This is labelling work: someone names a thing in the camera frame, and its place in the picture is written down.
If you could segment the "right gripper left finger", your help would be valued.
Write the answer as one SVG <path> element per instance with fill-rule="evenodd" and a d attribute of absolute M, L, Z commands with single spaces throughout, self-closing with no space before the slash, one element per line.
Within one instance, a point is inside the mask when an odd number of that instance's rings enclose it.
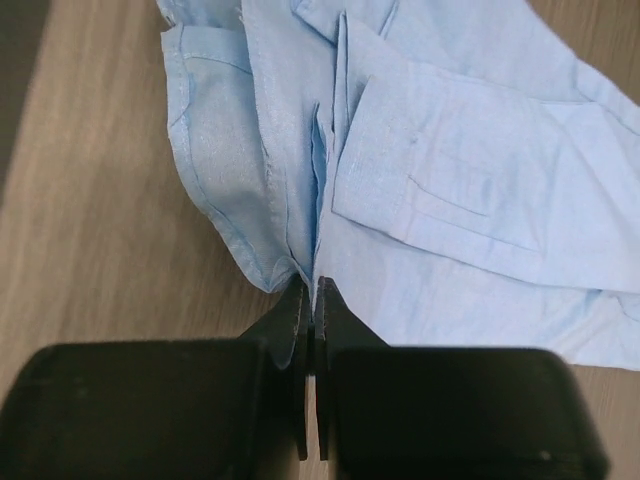
<path fill-rule="evenodd" d="M 38 350 L 1 408 L 5 479 L 292 479 L 307 458 L 308 291 L 236 338 Z"/>

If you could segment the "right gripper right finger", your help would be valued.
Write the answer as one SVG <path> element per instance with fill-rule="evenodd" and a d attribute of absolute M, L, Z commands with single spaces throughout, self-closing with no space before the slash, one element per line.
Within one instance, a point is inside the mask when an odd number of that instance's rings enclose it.
<path fill-rule="evenodd" d="M 321 278 L 320 457 L 335 479 L 604 479 L 610 462 L 569 366 L 531 348 L 393 347 Z"/>

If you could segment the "light blue long sleeve shirt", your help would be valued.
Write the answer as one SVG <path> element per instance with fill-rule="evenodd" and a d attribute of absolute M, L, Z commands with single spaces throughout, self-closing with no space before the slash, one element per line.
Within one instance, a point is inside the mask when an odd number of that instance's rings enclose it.
<path fill-rule="evenodd" d="M 176 168 L 253 285 L 638 368 L 639 108 L 528 3 L 158 7 Z"/>

